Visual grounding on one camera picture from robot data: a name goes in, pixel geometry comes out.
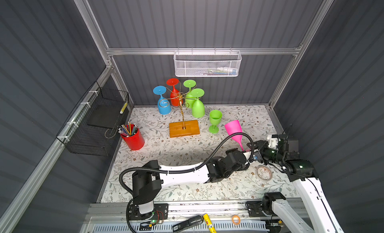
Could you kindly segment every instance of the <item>white mesh basket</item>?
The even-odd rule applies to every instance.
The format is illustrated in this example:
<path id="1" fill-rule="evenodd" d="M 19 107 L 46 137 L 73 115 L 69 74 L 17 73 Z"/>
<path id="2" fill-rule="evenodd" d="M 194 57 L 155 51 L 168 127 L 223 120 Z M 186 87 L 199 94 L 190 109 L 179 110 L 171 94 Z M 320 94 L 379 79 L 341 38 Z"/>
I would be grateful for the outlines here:
<path id="1" fill-rule="evenodd" d="M 240 51 L 193 50 L 175 51 L 173 59 L 177 77 L 236 77 L 242 58 Z"/>

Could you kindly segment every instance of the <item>gray wall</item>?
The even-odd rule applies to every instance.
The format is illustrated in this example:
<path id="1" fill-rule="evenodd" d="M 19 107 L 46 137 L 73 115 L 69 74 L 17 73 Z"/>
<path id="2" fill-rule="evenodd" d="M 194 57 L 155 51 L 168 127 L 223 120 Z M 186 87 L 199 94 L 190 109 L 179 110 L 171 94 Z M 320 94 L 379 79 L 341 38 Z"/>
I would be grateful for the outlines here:
<path id="1" fill-rule="evenodd" d="M 73 0 L 0 0 L 0 10 L 3 215 L 105 65 Z M 109 161 L 65 151 L 14 232 L 75 232 Z"/>
<path id="2" fill-rule="evenodd" d="M 175 77 L 173 56 L 114 56 L 128 91 L 136 105 L 156 105 L 159 96 L 153 88 Z M 205 91 L 201 101 L 208 104 L 268 103 L 291 55 L 244 55 L 237 77 L 178 78 L 181 82 L 194 79 Z M 181 86 L 182 92 L 188 88 Z M 167 91 L 164 97 L 170 97 Z"/>
<path id="3" fill-rule="evenodd" d="M 336 0 L 275 107 L 346 232 L 384 221 L 384 0 Z"/>
<path id="4" fill-rule="evenodd" d="M 299 46 L 322 0 L 88 0 L 110 48 Z M 136 105 L 175 77 L 171 56 L 115 56 Z M 194 78 L 202 101 L 268 103 L 291 56 L 246 56 L 238 77 Z"/>

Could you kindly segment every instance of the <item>table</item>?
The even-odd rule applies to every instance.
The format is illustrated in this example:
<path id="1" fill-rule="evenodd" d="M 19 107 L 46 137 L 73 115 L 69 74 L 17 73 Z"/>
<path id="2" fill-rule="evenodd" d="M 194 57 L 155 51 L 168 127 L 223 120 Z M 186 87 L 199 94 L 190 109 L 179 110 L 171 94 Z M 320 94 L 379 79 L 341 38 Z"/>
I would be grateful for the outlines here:
<path id="1" fill-rule="evenodd" d="M 220 110 L 223 113 L 222 121 L 218 125 L 218 134 L 208 131 L 210 126 L 209 112 Z M 194 120 L 190 109 L 185 110 L 185 120 Z M 268 112 L 263 105 L 253 106 L 206 106 L 205 116 L 199 118 L 200 134 L 178 138 L 169 137 L 169 123 L 181 121 L 182 117 L 178 108 L 173 108 L 168 115 L 161 115 L 157 107 L 134 108 L 129 121 L 137 124 L 144 137 L 145 145 L 137 151 L 128 148 L 124 141 L 121 142 L 112 171 L 104 189 L 102 203 L 128 202 L 132 196 L 119 184 L 119 174 L 126 168 L 143 166 L 148 161 L 157 159 L 160 165 L 179 166 L 203 162 L 228 136 L 224 124 L 239 120 L 243 132 L 249 134 L 254 141 L 266 140 L 266 135 L 276 133 Z M 243 137 L 244 149 L 248 139 Z M 215 156 L 225 156 L 225 151 L 239 148 L 237 142 L 230 139 L 219 149 Z M 199 200 L 236 200 L 258 199 L 265 192 L 280 191 L 285 197 L 300 197 L 297 190 L 289 182 L 286 174 L 269 167 L 273 179 L 264 182 L 256 177 L 255 169 L 260 163 L 253 163 L 245 171 L 235 172 L 228 179 L 217 183 L 175 185 L 162 189 L 155 198 L 156 202 L 162 201 L 199 201 Z M 132 186 L 132 173 L 127 173 L 124 181 Z"/>

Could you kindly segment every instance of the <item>glue stick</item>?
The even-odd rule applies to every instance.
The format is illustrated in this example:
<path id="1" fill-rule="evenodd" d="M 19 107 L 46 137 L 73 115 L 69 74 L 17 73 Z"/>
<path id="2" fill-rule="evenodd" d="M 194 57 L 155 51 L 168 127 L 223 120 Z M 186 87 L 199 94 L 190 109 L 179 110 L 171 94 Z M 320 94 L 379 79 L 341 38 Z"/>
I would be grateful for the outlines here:
<path id="1" fill-rule="evenodd" d="M 211 219 L 209 218 L 209 216 L 208 216 L 207 214 L 205 214 L 205 215 L 203 215 L 203 218 L 204 218 L 204 220 L 205 220 L 205 223 L 207 223 L 207 226 L 208 226 L 208 228 L 209 228 L 209 231 L 210 231 L 211 233 L 217 233 L 217 231 L 215 230 L 214 225 L 212 224 L 212 221 L 211 221 Z"/>

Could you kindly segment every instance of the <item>black wire basket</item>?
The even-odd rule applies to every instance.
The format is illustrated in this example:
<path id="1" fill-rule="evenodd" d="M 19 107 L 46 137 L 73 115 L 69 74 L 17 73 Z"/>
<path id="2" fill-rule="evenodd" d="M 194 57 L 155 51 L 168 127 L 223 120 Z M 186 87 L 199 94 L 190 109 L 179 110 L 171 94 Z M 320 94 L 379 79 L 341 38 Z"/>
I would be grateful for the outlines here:
<path id="1" fill-rule="evenodd" d="M 64 136 L 57 135 L 57 139 L 71 153 L 99 156 L 112 155 L 118 146 L 120 138 L 120 134 L 117 132 L 118 127 L 125 123 L 129 113 L 128 101 L 129 96 L 126 91 L 98 88 L 87 103 L 81 103 L 83 106 L 78 116 L 71 122 L 68 122 L 70 117 L 68 118 L 62 127 L 63 129 L 66 124 L 70 124 L 68 132 Z M 123 113 L 120 113 L 124 106 L 126 106 L 126 109 Z M 98 118 L 98 123 L 101 125 L 109 121 L 107 127 L 93 123 L 94 114 L 100 109 L 104 111 L 105 109 L 111 109 L 108 112 L 108 117 L 103 118 L 101 116 Z"/>

